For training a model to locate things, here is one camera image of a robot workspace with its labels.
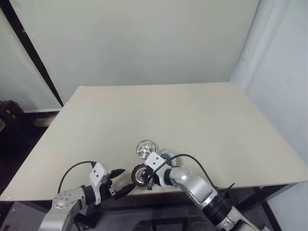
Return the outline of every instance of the white wall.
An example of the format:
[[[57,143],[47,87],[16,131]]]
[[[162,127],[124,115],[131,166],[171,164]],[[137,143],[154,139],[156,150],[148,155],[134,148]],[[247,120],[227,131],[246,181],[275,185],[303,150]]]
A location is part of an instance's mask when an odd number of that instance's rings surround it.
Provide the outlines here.
[[[23,110],[61,108],[0,10],[0,100]]]
[[[66,102],[78,86],[229,81],[258,0],[12,0]]]
[[[260,13],[267,11],[269,17],[260,17],[254,26],[257,28],[269,20],[263,33],[252,30],[233,80],[308,164],[307,0],[263,3]],[[260,38],[256,47],[251,42],[255,38]],[[251,54],[247,55],[246,50],[252,51]],[[292,187],[269,200],[269,204],[282,230],[308,230],[307,183]]]

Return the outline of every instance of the black cable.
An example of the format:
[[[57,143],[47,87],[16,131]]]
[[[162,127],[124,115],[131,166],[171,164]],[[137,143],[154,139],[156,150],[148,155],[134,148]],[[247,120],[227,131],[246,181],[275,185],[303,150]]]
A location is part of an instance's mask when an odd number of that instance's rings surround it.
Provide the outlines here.
[[[186,156],[186,157],[189,157],[189,158],[193,159],[193,160],[200,166],[200,168],[202,169],[204,175],[206,176],[206,178],[208,179],[208,181],[210,182],[210,184],[212,185],[212,187],[213,187],[213,188],[216,188],[215,185],[214,185],[214,183],[213,183],[213,181],[212,181],[211,178],[208,176],[206,170],[203,168],[202,164],[201,164],[196,158],[194,158],[192,155],[188,155],[188,154],[178,154],[178,155],[175,155],[175,156],[171,157],[170,159],[168,159],[167,161],[165,161],[164,163],[162,163],[160,166],[158,166],[157,169],[155,169],[155,170],[150,174],[150,176],[149,176],[149,178],[148,178],[148,181],[149,181],[151,178],[153,178],[153,177],[155,176],[156,172],[157,172],[159,169],[161,169],[162,166],[166,165],[166,164],[169,163],[171,160],[173,160],[173,159],[175,159],[175,158],[178,158],[178,157],[180,157],[180,156]]]
[[[77,223],[76,221],[74,221],[74,224],[75,224],[77,230],[78,230],[78,231],[81,231],[81,228],[79,227],[79,225],[78,225],[78,223]]]
[[[81,165],[81,164],[85,164],[85,163],[91,163],[91,164],[92,164],[92,167],[96,164],[95,161],[83,161],[83,162],[79,162],[79,163],[77,163],[77,164],[71,166],[71,167],[66,171],[66,173],[63,175],[63,177],[62,177],[62,179],[61,179],[61,181],[60,181],[60,184],[59,184],[59,187],[58,187],[58,194],[59,194],[60,191],[61,191],[61,186],[62,186],[63,180],[64,180],[64,178],[66,177],[66,175],[68,174],[68,172],[69,172],[70,170],[72,170],[72,168],[76,167],[77,165]]]

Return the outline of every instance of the toothed gear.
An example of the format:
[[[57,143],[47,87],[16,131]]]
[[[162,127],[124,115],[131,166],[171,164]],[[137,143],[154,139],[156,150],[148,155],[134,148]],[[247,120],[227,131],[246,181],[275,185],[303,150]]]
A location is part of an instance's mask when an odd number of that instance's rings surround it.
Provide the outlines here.
[[[146,183],[144,183],[141,178],[141,175],[145,169],[146,165],[144,164],[135,166],[134,170],[131,173],[131,181],[133,182],[134,185],[141,188],[146,187]]]

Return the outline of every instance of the black wall trim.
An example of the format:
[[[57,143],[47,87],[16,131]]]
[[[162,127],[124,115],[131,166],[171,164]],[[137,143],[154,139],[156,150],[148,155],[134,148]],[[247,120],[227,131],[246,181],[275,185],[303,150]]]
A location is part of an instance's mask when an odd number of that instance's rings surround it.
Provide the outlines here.
[[[57,89],[55,88],[52,80],[49,77],[49,74],[40,59],[37,51],[35,50],[30,38],[28,37],[27,33],[25,32],[25,29],[21,22],[19,21],[17,14],[14,11],[14,8],[12,7],[9,0],[0,0],[0,8],[2,9],[5,17],[9,21],[11,27],[13,28],[15,34],[19,38],[21,44],[25,48],[26,52],[30,56],[30,59],[38,69],[39,73],[42,75],[43,79],[47,83],[48,87],[58,100],[61,106],[63,106],[63,102],[57,92]]]

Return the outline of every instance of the white table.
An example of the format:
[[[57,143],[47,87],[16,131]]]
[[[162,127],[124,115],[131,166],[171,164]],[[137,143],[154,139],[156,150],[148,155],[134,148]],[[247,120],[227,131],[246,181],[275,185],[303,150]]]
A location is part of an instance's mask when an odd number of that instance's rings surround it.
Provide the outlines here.
[[[195,156],[220,188],[308,180],[308,168],[255,105],[232,83],[80,87],[20,167],[0,200],[50,200],[73,164],[94,160],[127,171],[143,162],[136,145]],[[190,159],[179,160],[201,173]],[[88,184],[90,165],[74,168],[62,189]],[[131,194],[176,191],[154,187]]]

